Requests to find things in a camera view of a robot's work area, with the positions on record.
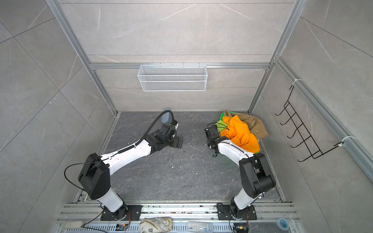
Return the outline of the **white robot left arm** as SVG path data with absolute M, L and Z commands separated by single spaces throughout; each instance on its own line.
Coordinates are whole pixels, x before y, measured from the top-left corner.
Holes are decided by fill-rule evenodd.
M 78 181 L 89 198 L 97 200 L 111 213 L 124 210 L 126 204 L 112 187 L 112 179 L 118 177 L 118 173 L 124 174 L 124 171 L 137 160 L 165 147 L 181 148 L 183 141 L 177 135 L 178 126 L 178 122 L 173 120 L 127 147 L 103 155 L 89 155 L 78 175 Z

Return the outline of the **lime green shorts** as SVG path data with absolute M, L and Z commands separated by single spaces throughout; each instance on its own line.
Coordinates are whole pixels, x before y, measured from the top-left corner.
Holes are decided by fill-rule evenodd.
M 216 125 L 217 130 L 219 132 L 222 132 L 224 129 L 229 130 L 228 125 L 225 122 L 223 122 L 222 120 L 219 120 L 218 122 L 216 122 L 215 125 Z

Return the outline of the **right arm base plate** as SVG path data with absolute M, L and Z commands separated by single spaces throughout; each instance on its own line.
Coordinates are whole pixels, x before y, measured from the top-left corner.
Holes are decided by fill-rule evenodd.
M 239 210 L 234 203 L 230 205 L 218 203 L 216 208 L 219 220 L 257 220 L 256 210 L 253 205 Z

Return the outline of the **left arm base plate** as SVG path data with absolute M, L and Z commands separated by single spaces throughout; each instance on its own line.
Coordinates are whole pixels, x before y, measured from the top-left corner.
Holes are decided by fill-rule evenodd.
M 121 207 L 116 212 L 110 212 L 109 209 L 104 206 L 103 213 L 101 214 L 101 221 L 138 221 L 141 216 L 142 205 L 127 205 Z

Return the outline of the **orange shorts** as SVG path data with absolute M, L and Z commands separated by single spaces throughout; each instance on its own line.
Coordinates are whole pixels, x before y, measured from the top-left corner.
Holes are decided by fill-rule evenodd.
M 257 138 L 250 132 L 248 125 L 242 122 L 238 116 L 223 118 L 223 122 L 228 125 L 228 129 L 220 132 L 221 136 L 230 139 L 234 144 L 252 153 L 260 152 Z

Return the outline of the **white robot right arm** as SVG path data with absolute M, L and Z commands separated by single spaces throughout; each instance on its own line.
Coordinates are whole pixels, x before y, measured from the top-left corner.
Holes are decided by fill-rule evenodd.
M 216 125 L 205 128 L 207 145 L 215 152 L 228 157 L 240 168 L 241 191 L 232 199 L 230 209 L 234 215 L 248 209 L 260 197 L 276 187 L 275 176 L 266 156 L 248 152 L 225 136 Z

